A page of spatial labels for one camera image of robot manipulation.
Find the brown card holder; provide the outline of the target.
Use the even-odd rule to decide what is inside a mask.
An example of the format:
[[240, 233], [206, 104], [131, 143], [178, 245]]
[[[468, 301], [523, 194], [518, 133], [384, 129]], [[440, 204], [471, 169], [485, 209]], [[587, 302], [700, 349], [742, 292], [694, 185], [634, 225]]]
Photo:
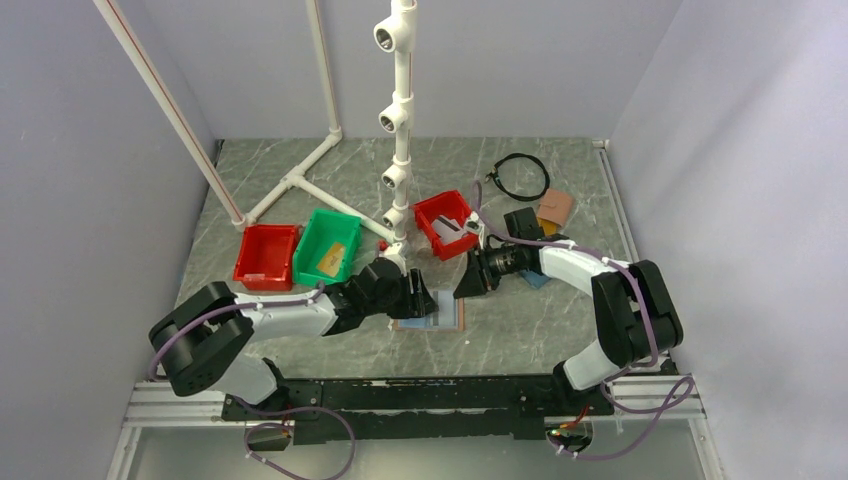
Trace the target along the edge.
[[437, 311], [425, 317], [393, 320], [392, 331], [462, 332], [465, 330], [464, 300], [454, 299], [449, 290], [432, 293]]

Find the grey striped credit card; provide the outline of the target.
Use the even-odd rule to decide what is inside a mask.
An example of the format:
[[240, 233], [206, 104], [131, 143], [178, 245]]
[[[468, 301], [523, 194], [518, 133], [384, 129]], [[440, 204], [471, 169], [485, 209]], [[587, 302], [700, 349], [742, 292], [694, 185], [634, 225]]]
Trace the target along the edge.
[[436, 330], [461, 331], [463, 329], [463, 300], [455, 299], [449, 290], [435, 293], [437, 311], [433, 314], [432, 325]]

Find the orange credit card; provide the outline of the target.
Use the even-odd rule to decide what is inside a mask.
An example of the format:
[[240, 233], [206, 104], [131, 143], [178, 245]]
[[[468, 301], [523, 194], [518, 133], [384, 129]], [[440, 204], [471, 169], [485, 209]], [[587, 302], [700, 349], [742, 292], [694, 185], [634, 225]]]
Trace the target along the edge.
[[345, 256], [346, 246], [340, 242], [334, 242], [317, 263], [316, 270], [328, 277], [335, 278], [342, 269]]

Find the white thin credit card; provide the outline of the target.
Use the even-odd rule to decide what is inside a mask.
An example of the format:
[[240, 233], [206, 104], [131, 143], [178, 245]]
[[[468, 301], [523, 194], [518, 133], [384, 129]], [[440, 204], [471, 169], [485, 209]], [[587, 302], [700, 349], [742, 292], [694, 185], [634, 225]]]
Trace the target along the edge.
[[447, 235], [448, 233], [458, 233], [463, 230], [463, 227], [454, 219], [444, 215], [439, 215], [432, 223], [431, 227], [438, 235]]

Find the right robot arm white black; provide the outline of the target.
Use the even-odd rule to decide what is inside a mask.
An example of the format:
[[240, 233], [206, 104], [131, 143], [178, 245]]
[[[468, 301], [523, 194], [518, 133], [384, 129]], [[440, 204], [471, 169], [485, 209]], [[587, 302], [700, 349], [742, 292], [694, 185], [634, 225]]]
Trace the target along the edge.
[[620, 262], [577, 245], [563, 235], [548, 236], [532, 208], [510, 212], [501, 245], [468, 251], [466, 271], [453, 295], [478, 297], [498, 288], [502, 277], [533, 272], [566, 283], [592, 299], [596, 338], [553, 369], [551, 401], [574, 415], [590, 392], [661, 353], [680, 345], [684, 332], [659, 267], [652, 261]]

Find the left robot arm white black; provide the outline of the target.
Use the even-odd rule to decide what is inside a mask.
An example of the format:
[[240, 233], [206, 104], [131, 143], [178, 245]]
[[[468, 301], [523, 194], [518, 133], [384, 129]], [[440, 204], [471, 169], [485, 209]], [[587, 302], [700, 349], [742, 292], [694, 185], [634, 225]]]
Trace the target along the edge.
[[250, 295], [211, 282], [166, 314], [149, 331], [152, 380], [187, 397], [206, 390], [234, 395], [264, 420], [287, 406], [283, 376], [271, 361], [245, 354], [247, 346], [284, 337], [319, 338], [361, 326], [372, 316], [421, 318], [438, 310], [418, 269], [377, 258], [343, 282], [318, 283], [306, 293]]

